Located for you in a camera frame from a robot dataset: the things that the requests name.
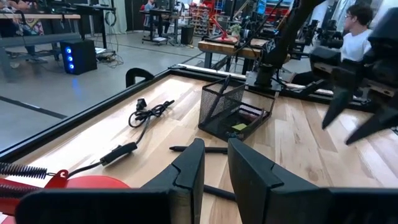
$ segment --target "workbench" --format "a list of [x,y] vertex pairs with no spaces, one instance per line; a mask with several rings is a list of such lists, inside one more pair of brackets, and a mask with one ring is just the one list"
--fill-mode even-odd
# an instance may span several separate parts
[[[229,43],[236,43],[238,40],[235,37],[228,37]],[[261,39],[252,39],[251,46],[260,47],[263,46],[267,41]],[[213,61],[213,54],[222,54],[227,56],[233,56],[236,54],[236,49],[234,45],[231,44],[221,44],[216,42],[210,42],[206,40],[199,41],[198,48],[202,52],[205,53],[205,68],[211,68]],[[245,47],[238,52],[238,57],[244,58],[243,70],[242,74],[246,74],[246,71],[249,69],[250,64],[253,60],[259,58],[261,56],[261,50]],[[226,71],[229,72],[229,68],[231,65],[231,59],[229,58],[226,63]]]
[[[127,124],[137,99],[145,98],[148,108],[175,100],[161,118],[151,121],[133,155],[76,175],[107,175],[131,187],[141,187],[178,156],[169,150],[170,146],[187,146],[194,138],[202,138],[206,146],[227,146],[198,129],[202,86],[227,75],[245,79],[242,75],[179,65],[4,150],[0,159],[45,167],[49,172],[87,166],[140,135],[142,128],[132,129]],[[269,106],[267,98],[246,91],[243,101],[259,108]],[[326,110],[325,105],[278,97],[271,118],[245,143],[317,186],[398,187],[398,136],[388,130],[346,146],[348,134],[369,115],[346,110],[324,131],[321,123]],[[40,187],[48,181],[9,179]],[[205,184],[233,191],[226,155],[206,155]],[[234,202],[204,194],[201,223],[241,221]]]
[[[11,60],[25,60],[32,58],[31,55],[23,55],[16,58],[10,58],[7,55],[6,48],[8,47],[19,47],[19,46],[32,46],[40,44],[52,44],[52,49],[55,51],[57,49],[57,42],[61,41],[71,41],[80,40],[80,35],[78,33],[77,20],[80,19],[80,15],[76,14],[24,14],[25,19],[68,19],[73,20],[72,25],[75,32],[67,34],[49,34],[49,35],[32,35],[32,36],[22,36],[22,37],[6,37],[2,38],[0,36],[0,63],[2,70],[5,75],[13,73],[13,69],[10,66]],[[20,14],[11,14],[0,12],[0,19],[22,19]],[[35,57],[45,57],[49,55],[54,55],[55,59],[58,60],[58,54],[53,52],[40,54],[37,53]]]

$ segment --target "black power cable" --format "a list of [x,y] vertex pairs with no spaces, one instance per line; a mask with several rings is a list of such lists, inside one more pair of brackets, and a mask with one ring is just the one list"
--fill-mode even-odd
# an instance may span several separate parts
[[[114,16],[113,22],[110,22],[110,20],[109,20],[110,15],[113,15],[113,16]],[[115,25],[116,25],[116,22],[118,21],[118,18],[116,17],[116,13],[115,13],[114,11],[106,12],[106,13],[105,13],[105,18],[104,18],[104,19],[105,19],[105,23],[106,23],[108,26],[110,26],[110,27],[115,26]]]
[[[164,102],[164,104],[162,105],[157,105],[154,108],[152,108],[151,110],[145,110],[145,107],[147,106],[145,100],[142,99],[138,99],[137,102],[137,110],[136,112],[132,113],[129,117],[129,126],[132,128],[139,128],[141,127],[144,123],[144,129],[142,130],[140,136],[137,139],[137,144],[141,141],[142,137],[144,136],[145,132],[148,129],[149,123],[150,123],[150,117],[151,116],[155,116],[155,117],[160,117],[162,115],[162,113],[167,109],[167,107],[169,107],[172,103],[174,103],[174,100],[172,101],[166,101]],[[135,120],[138,121],[139,123],[137,125],[133,125],[131,123],[131,118],[135,116]]]
[[[132,151],[137,149],[137,145],[138,143],[142,140],[142,137],[144,137],[145,132],[148,129],[149,123],[150,123],[150,118],[152,116],[155,116],[156,118],[160,117],[162,115],[162,113],[167,109],[167,107],[169,107],[172,103],[174,103],[174,100],[172,101],[166,101],[164,104],[162,105],[157,105],[154,108],[152,108],[151,110],[145,110],[145,107],[147,106],[145,100],[143,98],[138,99],[137,102],[137,110],[132,113],[129,117],[129,126],[132,128],[139,128],[141,127],[143,124],[144,129],[142,130],[140,136],[138,137],[136,142],[130,142],[127,143],[123,146],[118,146],[116,149],[113,149],[110,153],[108,153],[107,155],[105,155],[104,157],[102,157],[99,162],[96,162],[94,164],[79,168],[77,170],[74,170],[73,172],[70,172],[68,178],[72,177],[73,175],[76,175],[80,172],[92,169],[94,167],[97,167],[99,165],[102,166],[106,166],[108,164],[110,164],[111,162],[113,162],[114,160],[116,160],[117,158],[125,155],[125,154],[129,154]],[[138,121],[139,123],[137,125],[133,125],[131,123],[132,117],[135,116],[135,120]]]

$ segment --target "white shirt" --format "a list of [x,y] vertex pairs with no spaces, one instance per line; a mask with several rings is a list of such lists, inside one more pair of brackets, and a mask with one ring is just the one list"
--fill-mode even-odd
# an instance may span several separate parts
[[371,43],[368,41],[369,35],[372,30],[366,30],[356,36],[351,33],[344,36],[343,46],[340,49],[341,61],[343,59],[353,60],[359,62],[363,59],[365,53],[372,48]]

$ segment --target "computer tower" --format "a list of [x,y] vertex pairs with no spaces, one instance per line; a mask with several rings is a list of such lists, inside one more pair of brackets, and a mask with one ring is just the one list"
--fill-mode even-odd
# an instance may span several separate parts
[[97,69],[94,41],[77,40],[60,44],[66,73],[80,75]]

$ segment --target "wooden table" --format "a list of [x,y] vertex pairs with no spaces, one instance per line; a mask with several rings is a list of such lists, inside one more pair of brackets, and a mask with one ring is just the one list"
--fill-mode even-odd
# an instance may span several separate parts
[[[63,19],[61,14],[24,14],[25,19]],[[80,15],[64,14],[65,19],[80,19]],[[20,14],[1,13],[0,19],[22,19]]]
[[[48,35],[32,35],[23,37],[6,37],[3,38],[0,35],[0,65],[3,70],[4,76],[7,80],[12,80],[15,76],[15,71],[10,66],[10,60],[27,60],[31,59],[31,55],[20,55],[16,58],[10,59],[6,53],[6,48],[8,47],[18,47],[18,46],[35,46],[39,44],[52,44],[52,49],[57,49],[57,42],[61,41],[71,41],[80,40],[80,34],[78,33],[77,20],[80,19],[80,15],[76,14],[24,14],[25,19],[73,19],[71,26],[75,28],[74,33],[66,34],[48,34]],[[0,19],[22,19],[22,16],[18,13],[1,13]],[[59,60],[58,54],[50,53],[37,53],[35,57],[44,57],[53,55],[55,60]]]
[[[178,156],[169,150],[169,146],[188,145],[194,138],[204,139],[206,146],[227,146],[226,142],[197,128],[201,88],[205,84],[204,81],[169,75],[23,157],[18,163],[46,167],[49,172],[87,166],[118,144],[137,139],[142,129],[130,128],[127,119],[136,110],[138,98],[144,97],[149,108],[166,100],[175,100],[168,113],[152,121],[138,149],[133,152],[134,156],[78,174],[108,175],[131,187],[140,187]],[[269,106],[265,98],[248,92],[244,94],[244,101],[260,108]],[[245,143],[318,186],[398,187],[398,136],[388,130],[346,146],[344,140],[348,134],[368,114],[347,110],[323,131],[321,123],[325,111],[325,105],[280,97],[270,120]],[[226,155],[207,154],[205,166],[205,184],[233,191]],[[9,178],[37,186],[48,181]],[[204,194],[201,223],[234,224],[241,221],[235,203]]]
[[[235,43],[238,41],[234,37],[228,37],[228,38],[234,39],[234,41],[229,41],[232,43]],[[266,40],[253,39],[251,43],[252,43],[252,45],[262,46],[263,44],[266,43]],[[213,55],[213,53],[223,54],[223,55],[234,55],[234,53],[236,51],[234,46],[231,44],[214,43],[214,42],[209,42],[209,41],[205,41],[205,40],[199,41],[198,48],[202,52],[206,53],[205,58],[207,58],[208,60],[205,59],[205,68],[211,67],[211,56]],[[261,50],[251,49],[249,47],[243,48],[238,53],[238,56],[248,58],[248,59],[256,59],[256,58],[260,57],[260,55],[261,55]]]
[[[235,37],[228,37],[227,42],[236,43],[238,41]],[[252,39],[251,46],[263,46],[267,41],[262,39]],[[210,41],[199,41],[198,48],[205,52],[205,68],[211,68],[213,61],[213,53],[232,56],[236,53],[236,49],[231,44],[215,43]],[[252,66],[252,61],[261,56],[261,50],[250,47],[245,47],[238,52],[238,57],[244,58],[242,74],[245,75],[249,67]],[[228,59],[226,71],[229,72],[231,59]]]

